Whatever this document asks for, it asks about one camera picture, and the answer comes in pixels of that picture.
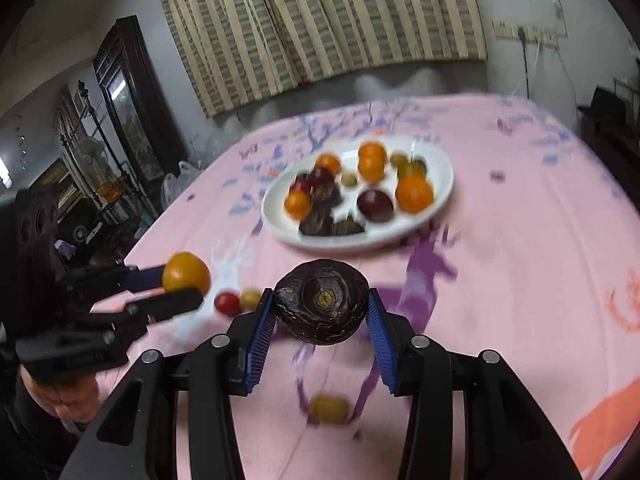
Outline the person's left hand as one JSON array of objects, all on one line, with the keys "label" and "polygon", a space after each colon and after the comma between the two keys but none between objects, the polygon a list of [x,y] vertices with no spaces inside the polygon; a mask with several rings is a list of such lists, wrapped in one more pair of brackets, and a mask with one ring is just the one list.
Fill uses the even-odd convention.
[{"label": "person's left hand", "polygon": [[72,422],[90,422],[102,406],[96,376],[37,382],[24,366],[20,376],[30,396],[49,414]]}]

